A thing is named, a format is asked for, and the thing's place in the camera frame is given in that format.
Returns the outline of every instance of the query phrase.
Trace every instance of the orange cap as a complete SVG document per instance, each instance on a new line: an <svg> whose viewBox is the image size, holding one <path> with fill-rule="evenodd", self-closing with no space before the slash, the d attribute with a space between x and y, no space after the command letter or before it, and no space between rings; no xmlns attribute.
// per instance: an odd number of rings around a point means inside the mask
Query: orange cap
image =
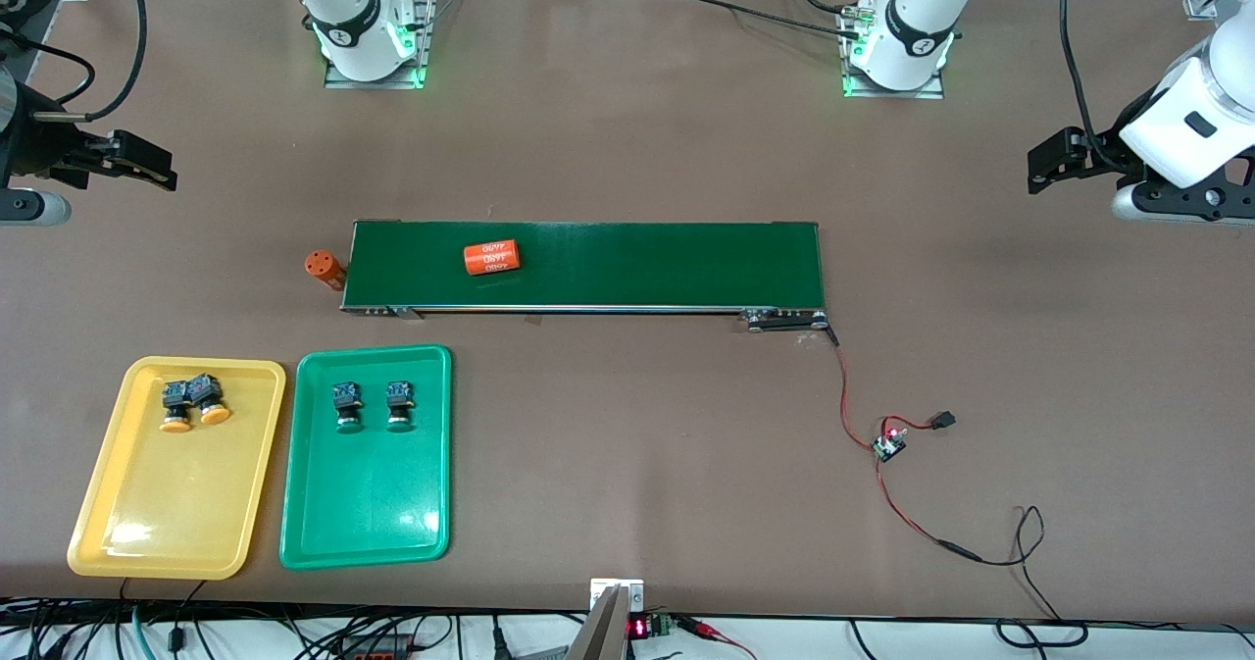
<svg viewBox="0 0 1255 660"><path fill-rule="evenodd" d="M314 253L309 253L309 257L305 257L305 272L324 281L328 287L336 290L336 292L344 290L344 279L348 276L344 266L336 261L330 250L315 250Z"/></svg>
<svg viewBox="0 0 1255 660"><path fill-rule="evenodd" d="M521 266L515 240L493 240L492 243L467 245L462 248L462 262L472 276L488 272L513 271Z"/></svg>

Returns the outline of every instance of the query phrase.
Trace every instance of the brown table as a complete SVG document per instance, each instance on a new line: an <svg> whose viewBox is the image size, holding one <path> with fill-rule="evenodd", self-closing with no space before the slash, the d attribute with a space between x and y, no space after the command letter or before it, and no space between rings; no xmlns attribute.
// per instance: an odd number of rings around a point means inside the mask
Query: brown table
<svg viewBox="0 0 1255 660"><path fill-rule="evenodd" d="M102 69L75 107L120 84L132 6L63 8L51 43ZM115 592L64 550L139 356L292 373L324 348L439 343L457 360L448 555L280 567L281 428L250 561L205 597L577 609L590 577L620 575L692 611L1039 615L1008 571L894 517L840 429L822 335L373 320L301 270L309 250L345 255L353 218L817 221L856 425L960 418L887 468L906 511L996 557L1014 507L1039 504L1032 572L1067 616L1255 620L1252 235L1119 222L1109 178L1029 198L1024 152L1077 123L1055 0L973 0L945 102L846 100L831 39L692 0L463 0L425 92L323 92L296 0L149 8L138 88L97 127L173 151L179 192L94 178L67 226L0 231L0 592ZM1177 0L1074 14L1102 128L1210 30ZM75 74L45 60L36 87Z"/></svg>

